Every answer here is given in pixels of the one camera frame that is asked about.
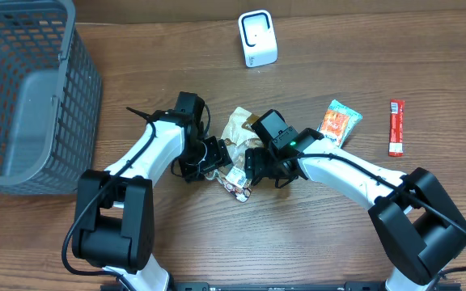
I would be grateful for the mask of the beige brown snack bag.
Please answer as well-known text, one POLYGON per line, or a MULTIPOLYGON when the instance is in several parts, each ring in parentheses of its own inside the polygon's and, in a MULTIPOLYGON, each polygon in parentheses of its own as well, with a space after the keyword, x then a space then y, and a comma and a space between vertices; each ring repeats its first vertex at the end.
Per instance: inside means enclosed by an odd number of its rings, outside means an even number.
POLYGON ((247 177, 244 170, 245 151, 263 146, 262 141, 251 128, 257 119, 258 116, 242 107, 237 107, 230 114, 221 139, 225 142, 231 164, 205 175, 209 181, 217 180, 228 193, 242 203, 246 202, 252 193, 252 180, 247 177))

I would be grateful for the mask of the teal orange snack packet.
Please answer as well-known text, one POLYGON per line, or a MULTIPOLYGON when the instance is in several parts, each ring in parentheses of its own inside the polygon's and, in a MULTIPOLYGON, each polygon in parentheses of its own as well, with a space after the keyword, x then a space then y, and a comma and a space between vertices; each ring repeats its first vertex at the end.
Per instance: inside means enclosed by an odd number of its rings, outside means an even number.
POLYGON ((362 114, 337 100, 333 100, 324 114, 318 132, 341 148, 354 127, 362 120, 362 114))

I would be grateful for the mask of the red snack stick packet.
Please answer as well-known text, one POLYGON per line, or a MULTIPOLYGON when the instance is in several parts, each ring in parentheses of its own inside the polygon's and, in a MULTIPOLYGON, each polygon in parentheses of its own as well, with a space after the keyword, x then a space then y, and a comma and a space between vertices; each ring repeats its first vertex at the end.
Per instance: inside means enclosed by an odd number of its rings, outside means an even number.
POLYGON ((388 155, 401 157, 403 148, 403 125, 404 125, 405 101, 399 99, 390 100, 390 134, 388 155))

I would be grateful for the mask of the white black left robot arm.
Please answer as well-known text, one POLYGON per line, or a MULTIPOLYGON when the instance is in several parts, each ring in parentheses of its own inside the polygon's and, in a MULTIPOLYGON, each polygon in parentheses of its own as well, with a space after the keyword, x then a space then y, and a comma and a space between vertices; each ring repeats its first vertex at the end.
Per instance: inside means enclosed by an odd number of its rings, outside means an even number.
POLYGON ((152 253, 153 187, 175 165, 191 183, 231 163, 224 141, 207 135, 201 118, 209 111, 201 97, 181 91, 173 109, 138 112, 146 130, 135 145, 105 170, 81 175, 74 223, 61 249, 66 270, 83 274, 69 264, 71 252, 93 266, 90 275, 112 276, 123 290, 176 289, 152 253))

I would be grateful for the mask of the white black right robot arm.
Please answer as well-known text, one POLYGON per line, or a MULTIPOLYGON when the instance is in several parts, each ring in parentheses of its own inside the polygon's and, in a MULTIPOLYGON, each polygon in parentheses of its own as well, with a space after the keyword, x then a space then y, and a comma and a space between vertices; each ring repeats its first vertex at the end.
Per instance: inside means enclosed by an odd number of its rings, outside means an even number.
POLYGON ((466 247, 466 220, 428 170, 406 175, 376 166, 314 129, 297 132, 275 110, 251 128, 263 143, 246 152, 245 171, 253 183, 268 178, 283 188, 301 177, 335 189, 368 212, 394 266, 384 289, 434 289, 466 247))

